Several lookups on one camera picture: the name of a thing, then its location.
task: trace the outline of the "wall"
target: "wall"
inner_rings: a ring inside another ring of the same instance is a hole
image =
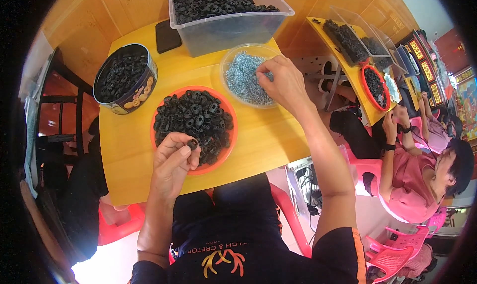
[[[457,33],[455,28],[450,29],[449,32],[434,42],[442,61],[445,63],[445,68],[448,72],[453,74],[470,66],[466,52],[462,49],[458,49],[458,47],[462,45],[462,42],[462,37]]]
[[[289,57],[329,54],[305,23],[305,17],[327,17],[330,5],[361,14],[394,42],[418,28],[402,0],[285,1],[296,15],[285,20],[275,39]],[[60,47],[66,66],[93,84],[112,41],[166,18],[167,0],[58,0],[41,30],[53,48]]]
[[[452,206],[469,206],[474,202],[474,197],[477,189],[477,180],[471,180],[461,194],[454,197],[452,200]]]
[[[426,31],[427,39],[435,41],[454,27],[439,0],[403,0],[417,24]]]

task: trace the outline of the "chair leg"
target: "chair leg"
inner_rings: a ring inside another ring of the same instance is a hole
[[[78,88],[78,96],[76,98],[76,152],[78,156],[84,155],[83,147],[83,90]]]

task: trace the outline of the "black phone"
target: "black phone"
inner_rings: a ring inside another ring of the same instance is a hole
[[[179,32],[171,28],[169,20],[156,25],[156,47],[159,54],[180,47],[180,45],[182,45],[182,41]]]

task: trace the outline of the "black chair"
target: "black chair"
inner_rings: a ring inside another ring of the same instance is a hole
[[[36,137],[36,152],[37,152],[37,165],[41,166],[42,163],[56,163],[62,165],[74,165],[78,160],[78,157],[84,154],[83,137],[82,137],[82,108],[83,108],[83,95],[84,93],[92,95],[92,86],[78,77],[74,72],[61,60],[61,51],[56,48],[54,52],[48,58],[48,68],[43,80],[41,97],[39,102],[39,109],[36,121],[36,134],[38,134],[38,128],[40,124],[40,112],[41,105],[44,103],[59,103],[60,104],[60,118],[58,122],[58,134],[50,136]],[[76,96],[64,96],[64,95],[43,95],[45,90],[45,83],[55,71],[57,74],[65,78],[71,84],[78,88],[78,94]],[[62,120],[63,120],[63,105],[65,103],[76,104],[76,129],[75,134],[62,134]],[[55,151],[49,150],[48,145],[55,142],[74,142],[76,135],[76,152],[77,156],[59,154]]]

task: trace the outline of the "yellow table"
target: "yellow table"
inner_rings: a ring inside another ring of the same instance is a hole
[[[216,170],[187,176],[181,194],[241,180],[310,155],[305,135],[293,116],[281,106],[255,109],[237,102],[219,78],[219,63],[227,51],[191,58],[184,45],[158,54],[155,25],[133,31],[111,44],[109,54],[129,43],[146,46],[158,65],[158,83],[137,110],[117,115],[100,107],[101,151],[104,173],[114,205],[144,202],[149,193],[153,149],[149,127],[159,102],[172,91],[202,85],[221,92],[237,114],[238,139],[229,158]],[[268,44],[278,49],[272,39]]]
[[[313,22],[313,19],[318,20],[321,24],[317,24]],[[325,31],[323,30],[323,24],[325,23],[326,19],[324,18],[313,18],[313,17],[306,17],[307,22],[311,25],[311,27],[318,33],[319,37],[325,42],[326,46],[330,49],[333,53],[333,56],[338,60],[343,72],[346,74],[351,87],[355,90],[356,97],[358,98],[359,102],[361,103],[361,108],[363,109],[364,115],[368,120],[370,126],[374,125],[378,120],[380,120],[384,115],[385,112],[378,110],[372,103],[369,97],[367,96],[366,92],[364,91],[363,84],[361,82],[361,68],[360,66],[349,66],[346,60],[344,59],[343,55],[337,51],[336,45],[331,41],[328,35],[326,35]],[[359,37],[364,37],[366,34],[364,31],[358,27],[353,25],[353,29],[356,31],[356,34]],[[391,102],[391,106],[389,109],[394,108],[396,106],[395,102]]]
[[[419,110],[419,102],[418,102],[418,99],[417,99],[417,95],[416,95],[416,91],[415,91],[416,89],[414,87],[413,81],[410,77],[409,78],[404,78],[404,80],[406,81],[409,92],[411,93],[411,98],[413,100],[414,109],[417,111],[417,110]]]

